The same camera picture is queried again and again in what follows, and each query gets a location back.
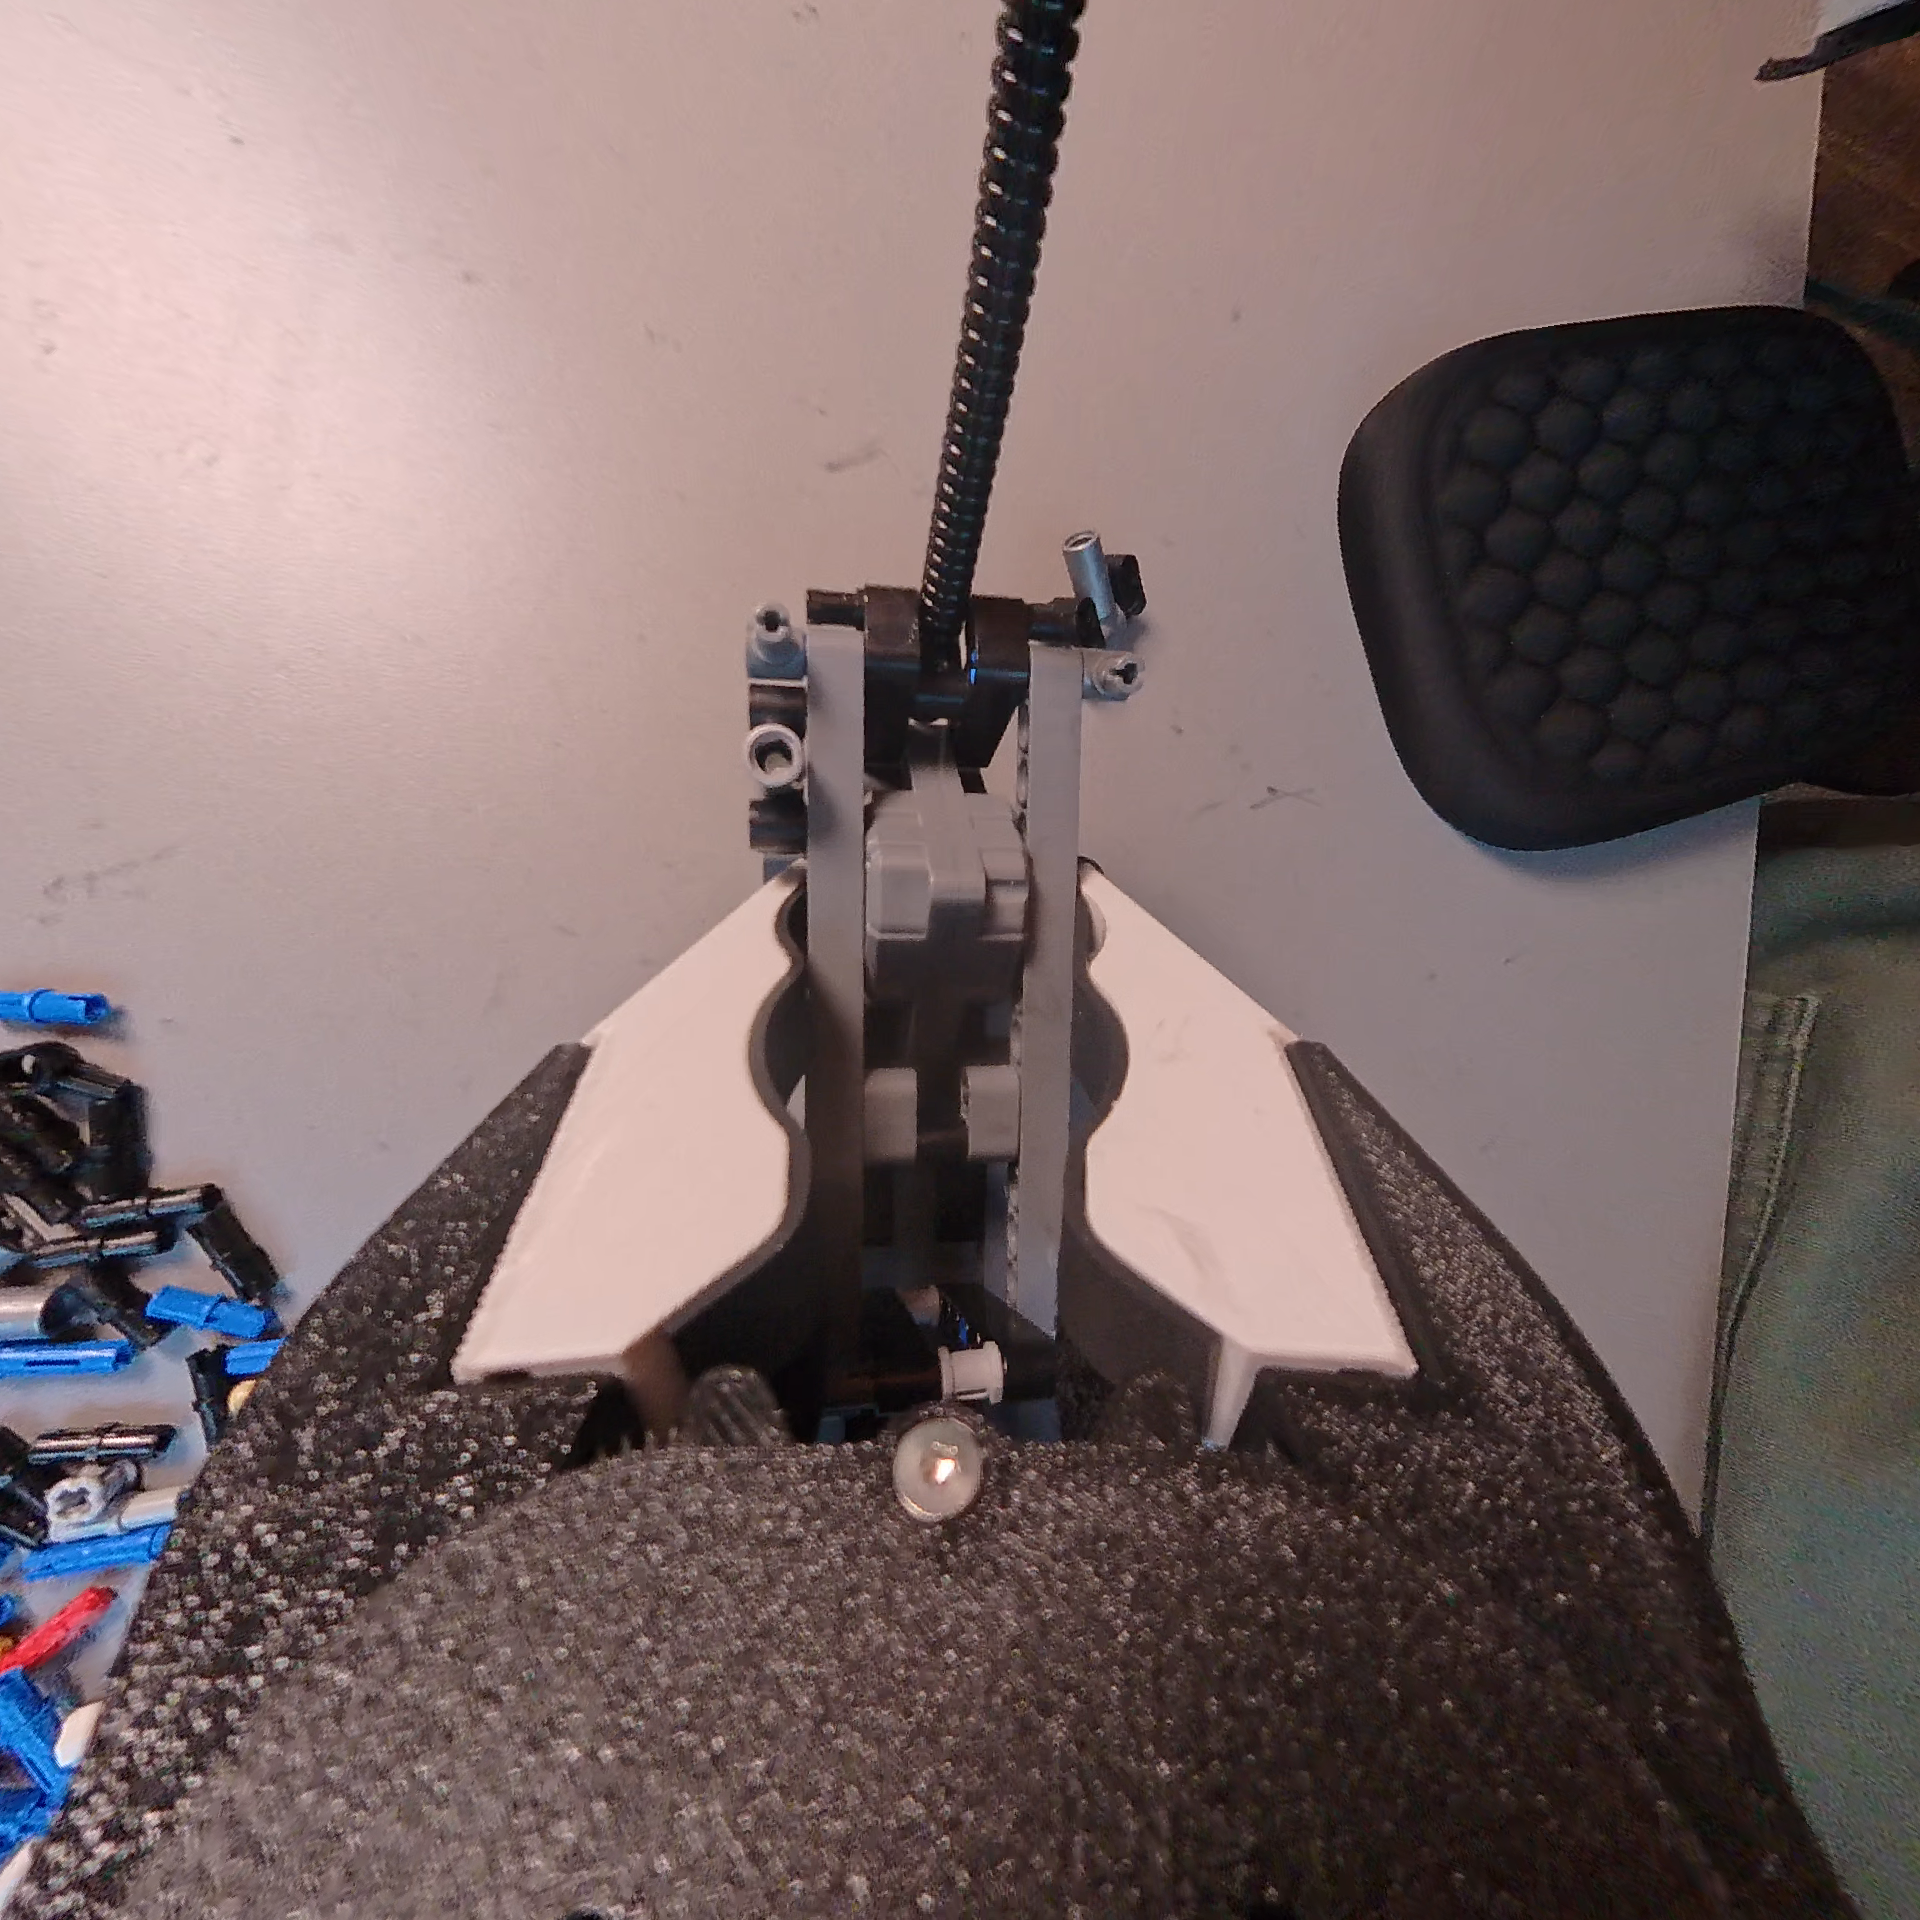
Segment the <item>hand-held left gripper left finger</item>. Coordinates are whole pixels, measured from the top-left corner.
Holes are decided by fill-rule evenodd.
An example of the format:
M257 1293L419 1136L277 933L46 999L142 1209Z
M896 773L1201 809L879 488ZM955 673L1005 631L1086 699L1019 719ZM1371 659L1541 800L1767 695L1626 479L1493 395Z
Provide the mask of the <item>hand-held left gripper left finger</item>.
M455 1381L614 1375L794 1239L809 1195L800 908L798 873L763 883L587 1033Z

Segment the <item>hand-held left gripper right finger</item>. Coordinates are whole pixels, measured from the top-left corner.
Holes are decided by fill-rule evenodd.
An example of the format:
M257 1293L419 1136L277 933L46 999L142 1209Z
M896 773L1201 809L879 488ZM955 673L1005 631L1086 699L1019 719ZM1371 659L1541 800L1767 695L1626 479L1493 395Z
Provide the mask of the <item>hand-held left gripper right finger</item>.
M1411 1387L1413 1335L1312 1112L1298 1035L1083 869L1088 1127L1064 1335L1112 1387L1161 1375L1227 1448L1264 1376Z

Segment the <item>brick truck chassis model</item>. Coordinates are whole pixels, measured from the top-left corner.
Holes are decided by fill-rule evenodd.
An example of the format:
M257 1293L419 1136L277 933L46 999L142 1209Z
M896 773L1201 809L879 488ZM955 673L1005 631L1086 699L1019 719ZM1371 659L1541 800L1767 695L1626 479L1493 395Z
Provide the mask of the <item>brick truck chassis model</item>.
M999 5L967 291L912 588L808 594L806 794L757 802L806 933L808 1192L744 1359L798 1440L1050 1402L1072 1225L1081 704L1128 695L1139 563L977 592L1086 5Z

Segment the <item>pile of small brick parts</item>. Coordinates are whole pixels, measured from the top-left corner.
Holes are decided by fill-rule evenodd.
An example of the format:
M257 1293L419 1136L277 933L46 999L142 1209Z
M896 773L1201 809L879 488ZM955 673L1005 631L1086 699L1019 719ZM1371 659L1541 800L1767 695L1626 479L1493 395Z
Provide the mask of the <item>pile of small brick parts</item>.
M71 1039L2 1063L2 1851L11 1890L102 1717L186 1488L282 1347L282 1276L150 1099Z

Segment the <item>grey desk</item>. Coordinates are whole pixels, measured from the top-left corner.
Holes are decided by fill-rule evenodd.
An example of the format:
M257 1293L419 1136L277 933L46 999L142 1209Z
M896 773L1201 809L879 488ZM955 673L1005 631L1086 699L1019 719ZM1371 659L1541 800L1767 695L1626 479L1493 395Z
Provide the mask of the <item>grey desk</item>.
M1352 433L1787 303L1814 5L1090 5L979 580L1143 564L1083 843L1331 1044L1702 1483L1757 809L1443 827ZM753 887L759 602L912 586L994 5L6 5L6 986L298 1300Z

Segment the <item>person's green sweatshirt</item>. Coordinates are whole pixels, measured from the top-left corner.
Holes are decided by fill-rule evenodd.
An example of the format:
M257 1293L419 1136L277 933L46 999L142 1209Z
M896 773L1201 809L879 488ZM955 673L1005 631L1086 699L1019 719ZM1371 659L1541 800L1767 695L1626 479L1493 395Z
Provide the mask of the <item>person's green sweatshirt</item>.
M1918 1915L1917 845L1759 869L1703 1529L1843 1883Z

